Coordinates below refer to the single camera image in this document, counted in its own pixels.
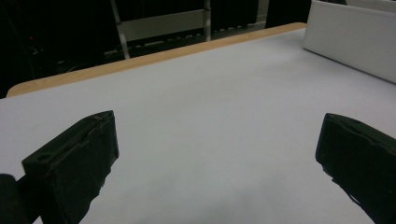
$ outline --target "wooden table edge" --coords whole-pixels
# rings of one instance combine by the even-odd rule
[[[286,32],[303,29],[305,28],[305,26],[306,26],[305,23],[296,22],[287,25],[277,26],[274,28],[246,33],[242,35],[234,35],[218,40],[190,45],[178,49],[170,49],[167,51],[153,53],[137,58],[132,58],[129,60],[123,60],[120,62],[103,64],[87,69],[81,69],[75,72],[60,74],[53,77],[44,77],[40,79],[26,81],[12,87],[8,91],[7,97],[21,95],[32,91],[40,91],[52,87],[61,86],[64,84],[90,79],[93,77],[109,75],[109,74],[125,71],[128,69],[136,68],[139,66],[144,66],[152,63],[159,63],[166,60],[182,57],[185,55],[198,53],[210,49],[217,49],[232,44],[246,42],[249,40],[264,38],[271,35],[280,35]]]

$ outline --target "chair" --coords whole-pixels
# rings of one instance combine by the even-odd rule
[[[121,21],[116,0],[110,0],[120,37],[122,52],[125,59],[129,59],[128,41],[169,35],[172,33],[204,28],[205,40],[210,40],[210,0],[204,0],[203,9],[181,13],[149,17],[132,21]],[[155,24],[155,29],[147,29]]]

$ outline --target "white table surface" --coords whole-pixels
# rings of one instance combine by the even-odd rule
[[[331,112],[396,136],[396,85],[304,29],[0,101],[0,171],[112,109],[120,158],[81,223],[373,223],[315,160]]]

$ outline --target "chair leg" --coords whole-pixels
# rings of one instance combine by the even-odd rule
[[[210,0],[204,0],[204,35],[205,41],[210,41],[211,39],[211,8],[210,8]]]
[[[122,47],[122,52],[124,54],[124,58],[130,59],[131,57],[129,55],[129,50],[128,50],[128,45],[126,42],[125,34],[121,27],[122,22],[120,20],[119,11],[117,10],[116,0],[110,0],[110,2],[111,2],[111,7],[113,9],[114,19],[116,20],[117,31],[119,32],[119,38],[120,38],[120,43],[121,43],[121,47]]]

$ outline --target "white box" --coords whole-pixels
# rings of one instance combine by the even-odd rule
[[[396,83],[396,2],[313,0],[304,48]]]

